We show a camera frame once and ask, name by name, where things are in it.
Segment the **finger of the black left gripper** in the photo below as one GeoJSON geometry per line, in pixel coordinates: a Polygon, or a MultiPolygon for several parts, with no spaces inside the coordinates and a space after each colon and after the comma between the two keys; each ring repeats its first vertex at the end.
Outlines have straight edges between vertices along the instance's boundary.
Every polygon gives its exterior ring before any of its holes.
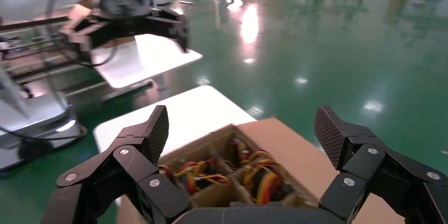
{"type": "Polygon", "coordinates": [[[172,39],[183,53],[187,53],[190,47],[187,18],[173,10],[153,8],[145,17],[145,34],[172,39]]]}

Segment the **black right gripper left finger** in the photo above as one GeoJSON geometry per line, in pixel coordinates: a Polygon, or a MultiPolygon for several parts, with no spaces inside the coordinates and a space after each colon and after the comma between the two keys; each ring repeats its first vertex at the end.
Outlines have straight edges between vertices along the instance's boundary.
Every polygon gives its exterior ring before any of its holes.
{"type": "Polygon", "coordinates": [[[126,196],[149,223],[173,223],[189,210],[189,199],[161,174],[158,160],[169,135],[167,108],[123,128],[103,152],[61,174],[42,223],[96,223],[126,196]]]}

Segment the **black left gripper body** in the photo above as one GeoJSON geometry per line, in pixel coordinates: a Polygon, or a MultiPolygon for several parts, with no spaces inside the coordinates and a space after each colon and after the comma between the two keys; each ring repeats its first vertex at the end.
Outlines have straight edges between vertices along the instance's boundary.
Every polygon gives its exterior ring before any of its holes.
{"type": "Polygon", "coordinates": [[[78,6],[78,49],[93,50],[116,39],[154,32],[144,0],[91,0],[78,6]]]}

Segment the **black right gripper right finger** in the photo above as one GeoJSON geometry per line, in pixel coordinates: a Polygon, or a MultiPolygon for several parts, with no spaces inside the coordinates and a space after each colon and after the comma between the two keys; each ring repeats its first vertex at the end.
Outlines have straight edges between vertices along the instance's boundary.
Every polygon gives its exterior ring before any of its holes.
{"type": "Polygon", "coordinates": [[[447,176],[389,148],[368,127],[343,121],[329,106],[315,113],[314,134],[338,174],[320,208],[352,223],[370,195],[406,223],[447,223],[447,176]]]}

